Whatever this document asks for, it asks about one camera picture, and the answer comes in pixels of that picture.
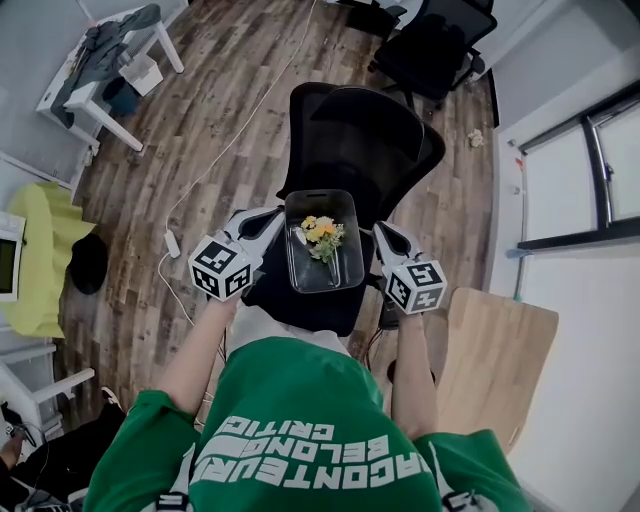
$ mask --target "wooden tabletop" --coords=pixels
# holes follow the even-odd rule
[[[438,386],[439,428],[492,429],[508,452],[527,418],[558,313],[469,288],[454,291]]]

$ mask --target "desk leg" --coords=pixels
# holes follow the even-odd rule
[[[89,144],[89,146],[94,149],[94,153],[97,154],[98,149],[100,149],[100,142],[98,142],[94,137],[85,132],[82,128],[78,127],[75,124],[71,128],[67,128],[60,122],[60,120],[56,116],[51,113],[50,110],[41,112],[41,114],[43,114],[48,119],[51,119],[57,125],[62,126],[62,128],[64,128],[65,130],[68,130],[70,133],[78,137],[78,139],[80,139],[82,142],[86,142],[87,144]]]
[[[142,143],[125,130],[113,117],[102,110],[94,101],[87,102],[82,106],[82,109],[129,147],[135,151],[142,151]]]
[[[78,384],[84,382],[85,380],[89,380],[96,374],[93,371],[93,368],[87,368],[86,370],[82,370],[81,372],[74,373],[70,377],[66,379],[59,380],[54,382],[50,386],[39,389],[38,391],[33,393],[33,399],[37,404],[41,404],[45,400],[49,400],[54,396],[60,393],[70,393],[71,388],[77,386]]]
[[[182,73],[184,71],[184,66],[182,65],[182,61],[180,60],[178,52],[171,42],[169,34],[167,34],[167,29],[165,28],[164,24],[159,21],[154,25],[154,30],[156,31],[158,41],[160,41],[164,52],[167,54],[167,57],[169,58],[169,62],[171,62],[173,69],[176,71],[176,73]]]

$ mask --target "hand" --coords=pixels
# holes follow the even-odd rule
[[[18,434],[9,439],[0,450],[0,459],[2,459],[9,471],[18,463],[20,452],[22,451],[22,440],[22,434]]]

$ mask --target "clear plastic container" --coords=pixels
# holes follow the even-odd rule
[[[292,192],[284,202],[285,239],[289,279],[300,293],[320,293],[353,288],[364,279],[362,247],[356,208],[345,190],[301,190]],[[328,263],[311,257],[310,242],[297,234],[302,221],[314,217],[331,217],[344,225],[342,245]]]

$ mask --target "mesh chair back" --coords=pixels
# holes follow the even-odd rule
[[[470,48],[498,26],[491,11],[482,7],[487,3],[487,0],[424,0],[403,32],[418,31],[428,16],[441,16],[447,27],[460,29],[465,46]]]
[[[444,156],[444,142],[407,107],[363,87],[306,83],[291,93],[291,158],[278,197],[337,188],[371,229]]]
[[[473,0],[473,3],[484,11],[491,12],[493,10],[493,0]]]

